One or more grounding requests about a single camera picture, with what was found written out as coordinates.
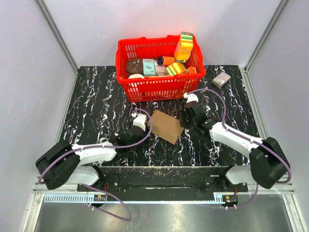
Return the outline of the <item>brown cardboard box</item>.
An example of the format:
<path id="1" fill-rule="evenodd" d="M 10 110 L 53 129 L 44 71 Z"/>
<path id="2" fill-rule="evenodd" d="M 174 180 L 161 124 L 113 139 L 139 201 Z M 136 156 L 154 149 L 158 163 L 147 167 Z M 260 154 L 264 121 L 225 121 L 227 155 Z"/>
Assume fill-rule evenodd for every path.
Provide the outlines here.
<path id="1" fill-rule="evenodd" d="M 175 145 L 184 130 L 179 120 L 159 110 L 154 111 L 151 119 L 151 133 Z"/>

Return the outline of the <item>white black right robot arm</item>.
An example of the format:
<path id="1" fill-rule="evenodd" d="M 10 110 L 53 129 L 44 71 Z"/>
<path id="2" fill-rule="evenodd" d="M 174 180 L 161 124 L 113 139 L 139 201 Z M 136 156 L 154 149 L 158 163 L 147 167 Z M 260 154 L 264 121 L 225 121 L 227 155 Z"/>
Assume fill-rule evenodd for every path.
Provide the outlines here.
<path id="1" fill-rule="evenodd" d="M 181 109 L 180 124 L 194 129 L 199 135 L 222 143 L 239 152 L 250 162 L 230 166 L 220 178 L 220 187 L 231 191 L 237 184 L 256 182 L 265 189 L 272 188 L 288 172 L 290 164 L 278 141 L 272 137 L 261 139 L 249 136 L 213 117 L 207 117 L 201 104 L 186 103 Z"/>

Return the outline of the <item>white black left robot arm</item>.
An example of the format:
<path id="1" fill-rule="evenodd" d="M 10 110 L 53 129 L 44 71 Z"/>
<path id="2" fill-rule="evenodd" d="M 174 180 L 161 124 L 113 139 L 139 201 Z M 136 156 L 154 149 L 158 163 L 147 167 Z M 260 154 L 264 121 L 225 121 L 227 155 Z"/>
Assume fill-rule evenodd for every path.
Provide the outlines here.
<path id="1" fill-rule="evenodd" d="M 61 140 L 35 162 L 39 184 L 54 190 L 66 183 L 85 183 L 92 190 L 103 189 L 105 180 L 88 164 L 111 161 L 118 153 L 140 145 L 150 135 L 145 125 L 132 125 L 121 135 L 101 144 L 78 145 Z"/>

